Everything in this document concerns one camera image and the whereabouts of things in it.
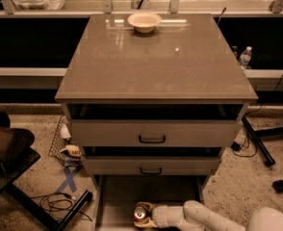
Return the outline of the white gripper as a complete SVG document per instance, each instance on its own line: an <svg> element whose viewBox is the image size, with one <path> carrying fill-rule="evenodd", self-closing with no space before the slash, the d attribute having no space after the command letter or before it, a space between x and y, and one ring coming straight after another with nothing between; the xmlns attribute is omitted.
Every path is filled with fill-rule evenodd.
<svg viewBox="0 0 283 231"><path fill-rule="evenodd" d="M134 225L141 228L168 228L176 227L179 229L185 229L187 221L185 218L185 211L182 206L167 206L159 205L150 202L138 202L137 207L143 207L147 211L152 211L152 218L146 218L144 220L135 221Z"/></svg>

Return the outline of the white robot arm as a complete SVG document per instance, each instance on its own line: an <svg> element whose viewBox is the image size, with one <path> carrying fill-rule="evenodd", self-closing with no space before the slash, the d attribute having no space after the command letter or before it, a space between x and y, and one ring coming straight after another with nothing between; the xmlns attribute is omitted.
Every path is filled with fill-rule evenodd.
<svg viewBox="0 0 283 231"><path fill-rule="evenodd" d="M246 224L212 211L195 200L181 206L139 202L133 211L141 229L177 228L179 231L283 231L283 213L271 207L254 211Z"/></svg>

